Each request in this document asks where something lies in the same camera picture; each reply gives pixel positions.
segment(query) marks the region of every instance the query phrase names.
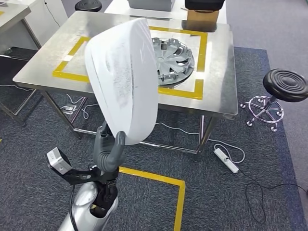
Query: cardboard box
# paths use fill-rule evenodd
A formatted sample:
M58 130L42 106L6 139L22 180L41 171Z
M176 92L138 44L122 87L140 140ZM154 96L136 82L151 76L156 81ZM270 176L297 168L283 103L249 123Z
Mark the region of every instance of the cardboard box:
M216 30L219 11L193 11L189 10L186 30L198 30L205 32L213 32Z

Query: black stool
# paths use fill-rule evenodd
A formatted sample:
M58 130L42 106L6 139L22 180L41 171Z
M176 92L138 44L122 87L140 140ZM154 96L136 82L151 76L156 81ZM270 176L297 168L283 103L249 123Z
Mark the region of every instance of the black stool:
M270 130L277 131L277 123L283 118L284 112L276 99L286 102L300 102L308 97L307 81L295 72L273 69L265 75L263 79L263 85L272 97L255 96L249 100L249 102L240 105L242 108L248 105L249 111L254 116L254 118L246 123L249 127L252 126L255 119L257 119L273 124L273 126L270 127Z
M103 5L99 0L82 0L75 5L75 11L98 12Z

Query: chrome stool base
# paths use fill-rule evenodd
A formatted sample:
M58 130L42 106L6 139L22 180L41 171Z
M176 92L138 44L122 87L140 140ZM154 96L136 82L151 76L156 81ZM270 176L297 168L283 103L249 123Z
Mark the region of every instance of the chrome stool base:
M276 98L274 96L255 96L249 100L249 102L241 104L240 107L246 108L247 105L248 106L249 111L254 116L254 118L252 118L251 120L246 122L246 124L249 127L251 127L253 125L253 122L257 119L264 123L273 124L273 126L270 127L270 130L273 132L276 132L277 131L277 123L281 121L285 115L283 108L282 108L282 106L279 102L277 102ZM278 116L278 118L276 119L272 114L273 112L276 112L275 116ZM266 114L268 120L260 117L263 113Z

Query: gray box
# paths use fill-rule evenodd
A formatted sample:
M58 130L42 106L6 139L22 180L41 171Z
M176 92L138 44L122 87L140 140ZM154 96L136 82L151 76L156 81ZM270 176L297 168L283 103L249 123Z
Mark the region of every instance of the gray box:
M128 0L131 8L153 10L153 11L171 11L175 0Z

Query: power strip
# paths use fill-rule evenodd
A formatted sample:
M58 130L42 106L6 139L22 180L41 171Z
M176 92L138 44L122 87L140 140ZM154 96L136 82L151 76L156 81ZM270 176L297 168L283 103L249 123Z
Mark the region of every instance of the power strip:
M239 168L236 165L235 165L233 162L232 162L227 155L226 155L221 149L217 148L214 150L214 153L215 153L218 158L220 158L222 162L226 165L226 167L228 167L233 173L239 172Z

